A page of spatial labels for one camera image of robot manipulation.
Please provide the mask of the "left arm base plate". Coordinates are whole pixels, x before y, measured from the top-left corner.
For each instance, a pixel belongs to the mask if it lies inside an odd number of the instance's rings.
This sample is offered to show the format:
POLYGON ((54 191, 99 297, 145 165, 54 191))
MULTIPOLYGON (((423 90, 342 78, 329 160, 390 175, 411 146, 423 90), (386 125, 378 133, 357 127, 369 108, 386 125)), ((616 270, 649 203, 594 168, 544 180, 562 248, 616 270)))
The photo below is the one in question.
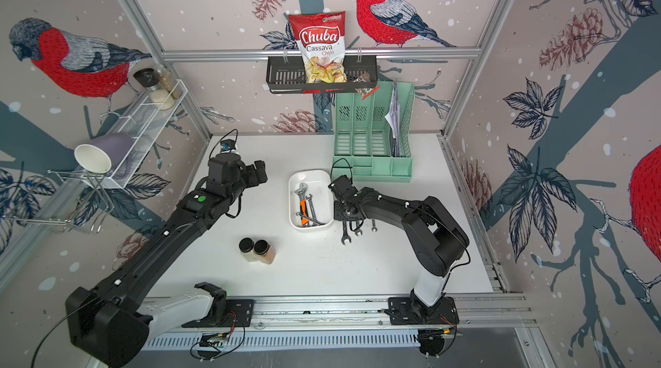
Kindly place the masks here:
POLYGON ((254 299, 220 299, 213 301, 209 313, 183 328, 249 328, 256 301, 254 299))

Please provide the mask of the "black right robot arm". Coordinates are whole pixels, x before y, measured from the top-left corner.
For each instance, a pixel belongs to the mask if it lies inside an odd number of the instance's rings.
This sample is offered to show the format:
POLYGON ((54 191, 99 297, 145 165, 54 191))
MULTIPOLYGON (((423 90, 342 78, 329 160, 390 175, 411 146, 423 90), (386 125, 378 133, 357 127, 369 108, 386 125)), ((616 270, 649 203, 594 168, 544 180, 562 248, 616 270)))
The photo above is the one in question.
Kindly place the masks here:
POLYGON ((371 187, 357 189, 342 175, 329 185, 334 196, 333 217, 342 223, 342 242, 349 232, 363 233, 363 225, 382 221, 404 231, 422 271, 408 299, 395 297, 387 310, 393 324, 458 323, 454 300, 445 293, 452 271, 472 260, 468 235, 442 202, 429 196, 408 201, 371 187))

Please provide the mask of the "white plastic storage box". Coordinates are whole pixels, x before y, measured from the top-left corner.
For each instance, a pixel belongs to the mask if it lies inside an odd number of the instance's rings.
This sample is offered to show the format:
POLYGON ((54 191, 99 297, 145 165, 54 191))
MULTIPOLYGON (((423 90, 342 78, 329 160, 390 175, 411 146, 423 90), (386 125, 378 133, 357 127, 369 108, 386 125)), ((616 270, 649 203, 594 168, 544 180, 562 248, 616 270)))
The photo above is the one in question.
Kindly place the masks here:
POLYGON ((290 224, 299 232, 329 230, 334 222, 331 177, 325 170, 293 174, 287 185, 290 224))

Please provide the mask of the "silver combination wrench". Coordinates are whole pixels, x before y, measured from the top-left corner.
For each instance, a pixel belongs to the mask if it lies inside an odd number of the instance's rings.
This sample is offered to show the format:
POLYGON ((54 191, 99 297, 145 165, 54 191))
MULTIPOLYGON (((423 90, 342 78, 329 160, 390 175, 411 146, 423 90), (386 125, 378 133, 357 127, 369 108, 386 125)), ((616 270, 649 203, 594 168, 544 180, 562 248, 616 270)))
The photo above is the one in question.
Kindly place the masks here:
POLYGON ((363 234, 363 230, 361 229, 363 224, 364 224, 363 220, 352 221, 349 224, 349 229, 355 234, 355 236, 360 236, 363 234))

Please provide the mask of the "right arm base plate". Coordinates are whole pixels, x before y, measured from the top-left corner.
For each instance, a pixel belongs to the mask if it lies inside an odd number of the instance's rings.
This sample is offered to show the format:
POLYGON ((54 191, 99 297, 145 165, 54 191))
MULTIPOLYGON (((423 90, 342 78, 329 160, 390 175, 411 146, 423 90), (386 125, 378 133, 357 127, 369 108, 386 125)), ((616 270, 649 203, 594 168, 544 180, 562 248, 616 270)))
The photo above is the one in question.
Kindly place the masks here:
POLYGON ((434 305, 427 306, 414 295, 389 297, 383 311, 392 325, 457 325, 459 316, 454 299, 441 297, 434 305))

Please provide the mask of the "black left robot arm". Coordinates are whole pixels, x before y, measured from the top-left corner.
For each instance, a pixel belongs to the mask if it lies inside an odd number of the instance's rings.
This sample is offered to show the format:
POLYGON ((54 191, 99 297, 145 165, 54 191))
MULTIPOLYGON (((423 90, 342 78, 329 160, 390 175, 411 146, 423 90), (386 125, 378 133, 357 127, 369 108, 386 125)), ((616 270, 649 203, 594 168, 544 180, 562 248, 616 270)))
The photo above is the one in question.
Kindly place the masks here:
POLYGON ((229 213, 245 189, 268 180, 264 161, 245 164, 236 153, 218 154, 208 167, 208 176, 177 203, 137 254, 92 289, 79 287, 67 298, 74 347, 107 366, 125 366, 158 334, 156 316, 139 312, 150 290, 187 247, 229 213))

